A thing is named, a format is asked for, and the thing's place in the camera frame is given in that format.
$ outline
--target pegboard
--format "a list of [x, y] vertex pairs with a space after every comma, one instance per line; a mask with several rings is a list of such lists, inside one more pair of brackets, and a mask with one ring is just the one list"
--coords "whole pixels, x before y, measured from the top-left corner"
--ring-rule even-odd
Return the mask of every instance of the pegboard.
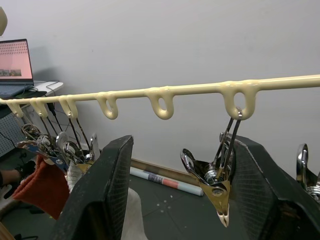
[[[0, 119], [0, 132], [11, 139], [16, 145], [17, 142], [25, 140], [14, 115], [11, 113]], [[0, 134], [0, 157], [14, 149], [12, 143]]]

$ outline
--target white wall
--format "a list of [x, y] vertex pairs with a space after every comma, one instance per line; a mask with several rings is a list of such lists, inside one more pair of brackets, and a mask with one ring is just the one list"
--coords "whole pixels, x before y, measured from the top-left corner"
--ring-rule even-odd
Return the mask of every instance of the white wall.
[[[0, 40], [27, 38], [36, 80], [65, 83], [60, 94], [320, 74], [320, 1], [10, 0]], [[290, 175], [309, 144], [320, 170], [320, 88], [260, 92], [239, 134], [263, 144]], [[178, 96], [170, 120], [147, 98], [117, 101], [109, 120], [97, 102], [79, 103], [101, 145], [134, 135], [133, 157], [183, 171], [180, 150], [212, 161], [229, 120], [219, 94]]]

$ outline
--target metal clip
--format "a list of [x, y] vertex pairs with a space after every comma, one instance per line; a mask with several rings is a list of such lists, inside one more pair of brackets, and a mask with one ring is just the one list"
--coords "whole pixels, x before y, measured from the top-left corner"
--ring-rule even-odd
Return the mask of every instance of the metal clip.
[[[238, 116], [242, 116], [242, 111], [239, 108]], [[233, 146], [241, 120], [236, 121], [230, 136], [229, 131], [233, 122], [234, 119], [231, 118], [225, 132], [220, 134], [220, 146], [213, 162], [196, 160], [192, 153], [185, 148], [180, 153], [186, 171], [197, 180], [214, 205], [217, 215], [225, 227], [229, 225], [229, 195], [235, 169]]]

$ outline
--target gray floor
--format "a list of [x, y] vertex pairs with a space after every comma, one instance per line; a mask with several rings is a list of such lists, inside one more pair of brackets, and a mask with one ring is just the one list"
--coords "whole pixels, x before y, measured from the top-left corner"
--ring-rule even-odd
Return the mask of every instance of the gray floor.
[[[1, 162], [0, 168], [10, 169], [20, 164], [18, 156]], [[196, 196], [135, 176], [130, 176], [130, 187], [141, 198], [144, 230], [149, 240], [247, 239], [233, 202], [230, 204], [230, 224], [225, 228], [206, 196]], [[10, 233], [48, 239], [55, 220], [46, 213], [31, 214], [29, 209], [21, 207], [23, 205], [2, 220]]]

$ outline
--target red cloth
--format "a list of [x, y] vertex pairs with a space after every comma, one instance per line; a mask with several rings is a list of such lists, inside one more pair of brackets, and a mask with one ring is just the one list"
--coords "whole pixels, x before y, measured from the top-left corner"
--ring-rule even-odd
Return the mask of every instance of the red cloth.
[[33, 204], [54, 219], [58, 219], [69, 197], [69, 188], [63, 172], [56, 165], [49, 165], [40, 155], [36, 169], [13, 193], [13, 198]]

